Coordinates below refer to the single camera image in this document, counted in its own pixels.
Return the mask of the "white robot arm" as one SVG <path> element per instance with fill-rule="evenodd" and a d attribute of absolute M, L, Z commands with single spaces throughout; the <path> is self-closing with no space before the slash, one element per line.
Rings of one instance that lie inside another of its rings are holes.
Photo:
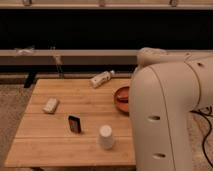
<path fill-rule="evenodd" d="M 194 171 L 187 114 L 213 105 L 213 50 L 142 48 L 129 89 L 137 171 Z"/>

